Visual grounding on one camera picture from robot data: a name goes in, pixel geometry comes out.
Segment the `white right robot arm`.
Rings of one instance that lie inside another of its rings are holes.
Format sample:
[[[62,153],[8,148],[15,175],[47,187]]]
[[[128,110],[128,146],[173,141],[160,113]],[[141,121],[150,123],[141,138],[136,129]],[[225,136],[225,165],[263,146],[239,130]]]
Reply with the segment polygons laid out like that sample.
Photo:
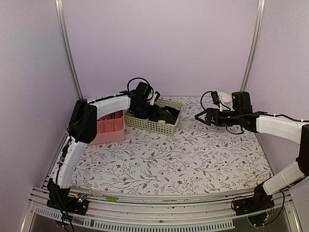
[[[268,203],[268,196],[300,182],[309,176],[309,123],[305,120],[292,120],[284,115],[270,115],[265,112],[243,114],[241,111],[220,111],[207,108],[195,115],[195,119],[210,126],[240,126],[253,133],[269,134],[300,145],[298,157],[279,173],[258,185],[250,207],[261,210]]]

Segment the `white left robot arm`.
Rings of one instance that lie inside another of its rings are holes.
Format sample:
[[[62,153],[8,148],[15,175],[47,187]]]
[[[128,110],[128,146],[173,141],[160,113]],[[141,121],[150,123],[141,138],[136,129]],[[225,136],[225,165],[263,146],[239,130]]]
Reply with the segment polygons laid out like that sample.
[[[157,113],[155,104],[141,96],[122,91],[93,100],[78,100],[75,103],[67,127],[67,138],[62,148],[57,173],[52,181],[59,189],[70,188],[70,182],[81,154],[97,136],[97,120],[109,114],[130,110],[144,118]]]

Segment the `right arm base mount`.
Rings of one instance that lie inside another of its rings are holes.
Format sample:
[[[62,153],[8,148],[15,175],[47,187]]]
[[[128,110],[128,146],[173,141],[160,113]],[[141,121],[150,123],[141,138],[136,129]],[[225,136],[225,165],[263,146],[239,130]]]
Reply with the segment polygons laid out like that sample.
[[[263,183],[254,188],[253,196],[237,196],[231,202],[231,208],[237,216],[271,209],[275,206],[272,195],[267,195]]]

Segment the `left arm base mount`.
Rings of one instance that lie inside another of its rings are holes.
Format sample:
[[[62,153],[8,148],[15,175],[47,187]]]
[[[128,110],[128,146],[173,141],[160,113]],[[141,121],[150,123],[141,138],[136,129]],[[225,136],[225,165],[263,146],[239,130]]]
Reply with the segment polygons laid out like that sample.
[[[47,184],[49,191],[49,198],[46,205],[50,208],[61,210],[64,213],[74,213],[85,216],[89,201],[86,199],[87,195],[78,193],[75,196],[70,196],[70,188],[60,188],[55,184],[52,178]]]

